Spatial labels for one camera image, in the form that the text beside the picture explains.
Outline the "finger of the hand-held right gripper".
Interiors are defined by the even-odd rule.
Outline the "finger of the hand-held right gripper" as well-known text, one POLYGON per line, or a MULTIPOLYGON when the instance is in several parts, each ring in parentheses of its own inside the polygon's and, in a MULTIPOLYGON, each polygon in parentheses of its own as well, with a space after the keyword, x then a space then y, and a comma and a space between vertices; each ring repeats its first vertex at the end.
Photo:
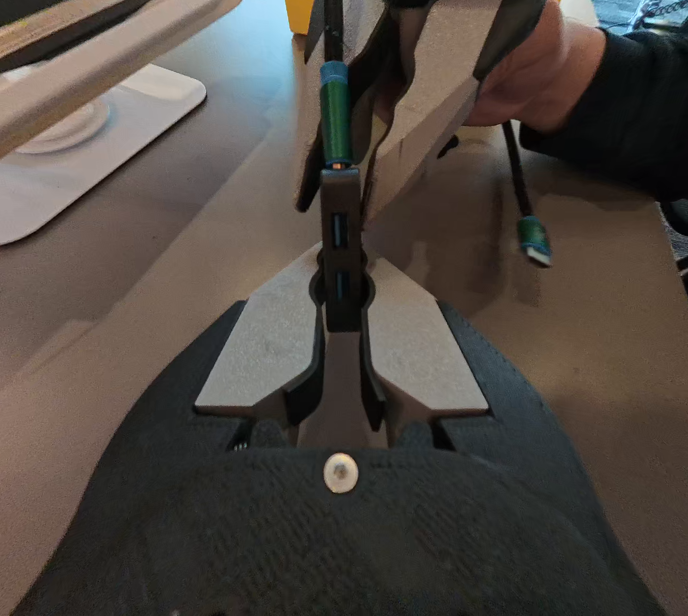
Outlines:
POLYGON ((472 108, 474 69, 502 0, 436 0, 394 13, 407 86, 368 167, 363 221, 370 224, 416 181, 472 108))
MULTIPOLYGON (((321 135, 320 69, 324 62, 324 0, 314 11, 298 72, 295 133, 295 208, 305 213, 319 189, 324 165, 321 135)), ((343 61, 348 66, 352 155, 363 161, 372 137, 376 78, 384 65, 383 41, 389 18, 382 0, 343 0, 343 61)))

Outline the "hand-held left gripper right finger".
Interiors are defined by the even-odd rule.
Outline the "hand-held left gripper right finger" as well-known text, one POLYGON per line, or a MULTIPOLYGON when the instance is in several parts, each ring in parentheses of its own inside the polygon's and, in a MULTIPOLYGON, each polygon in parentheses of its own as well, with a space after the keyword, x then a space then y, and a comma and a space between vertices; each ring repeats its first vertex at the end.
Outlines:
POLYGON ((437 299, 376 253, 363 279, 360 390, 373 431, 486 414, 486 397, 437 299))

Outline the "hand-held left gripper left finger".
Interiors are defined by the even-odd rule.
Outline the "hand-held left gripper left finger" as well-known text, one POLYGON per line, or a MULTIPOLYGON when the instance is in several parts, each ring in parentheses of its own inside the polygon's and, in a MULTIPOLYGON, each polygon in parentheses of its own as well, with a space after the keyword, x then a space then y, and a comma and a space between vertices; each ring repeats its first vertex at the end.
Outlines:
POLYGON ((299 426, 323 391, 325 331, 314 297, 321 245, 260 286, 239 317, 195 401, 202 414, 299 426))

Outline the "black USB hub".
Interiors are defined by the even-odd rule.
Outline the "black USB hub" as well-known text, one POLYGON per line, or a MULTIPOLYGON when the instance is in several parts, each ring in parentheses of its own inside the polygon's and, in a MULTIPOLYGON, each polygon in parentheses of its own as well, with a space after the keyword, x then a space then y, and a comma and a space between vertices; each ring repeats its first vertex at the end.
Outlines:
POLYGON ((356 333, 369 297, 358 168, 321 172, 321 269, 330 333, 356 333))

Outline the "person's right forearm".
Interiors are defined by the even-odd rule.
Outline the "person's right forearm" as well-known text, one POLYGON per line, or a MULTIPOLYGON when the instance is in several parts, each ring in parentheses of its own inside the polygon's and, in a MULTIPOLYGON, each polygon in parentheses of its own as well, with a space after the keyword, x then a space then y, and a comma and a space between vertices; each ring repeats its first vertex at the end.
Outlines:
POLYGON ((521 122, 521 145, 658 201, 687 198, 687 38, 607 34, 591 84, 563 127, 521 122))

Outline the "person's right hand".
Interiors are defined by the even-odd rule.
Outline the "person's right hand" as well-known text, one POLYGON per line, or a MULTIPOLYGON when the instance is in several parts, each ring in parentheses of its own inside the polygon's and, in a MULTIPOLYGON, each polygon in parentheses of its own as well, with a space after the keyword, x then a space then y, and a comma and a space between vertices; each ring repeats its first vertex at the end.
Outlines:
POLYGON ((607 36, 563 15, 546 0, 533 32, 484 80, 465 125, 490 127, 515 120, 539 133, 565 125, 591 84, 607 36))

